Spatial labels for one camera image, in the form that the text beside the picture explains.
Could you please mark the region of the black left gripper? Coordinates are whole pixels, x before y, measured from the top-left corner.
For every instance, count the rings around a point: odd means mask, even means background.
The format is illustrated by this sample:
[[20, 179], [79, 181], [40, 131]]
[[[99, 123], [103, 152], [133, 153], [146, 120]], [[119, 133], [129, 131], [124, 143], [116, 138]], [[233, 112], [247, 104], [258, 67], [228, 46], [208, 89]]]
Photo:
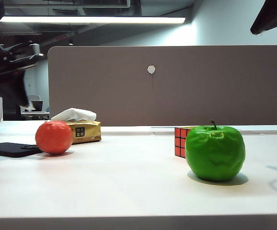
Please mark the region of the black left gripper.
[[37, 43], [27, 41], [10, 47], [0, 44], [0, 97], [12, 100], [28, 111], [35, 109], [28, 100], [24, 85], [24, 70], [37, 62]]

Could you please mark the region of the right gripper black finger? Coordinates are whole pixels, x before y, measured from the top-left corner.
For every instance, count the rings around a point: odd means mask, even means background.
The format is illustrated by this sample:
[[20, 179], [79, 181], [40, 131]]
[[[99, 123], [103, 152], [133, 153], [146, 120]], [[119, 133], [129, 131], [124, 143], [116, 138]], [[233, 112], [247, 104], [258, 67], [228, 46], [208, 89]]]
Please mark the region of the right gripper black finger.
[[250, 31], [257, 35], [277, 27], [277, 0], [266, 0]]

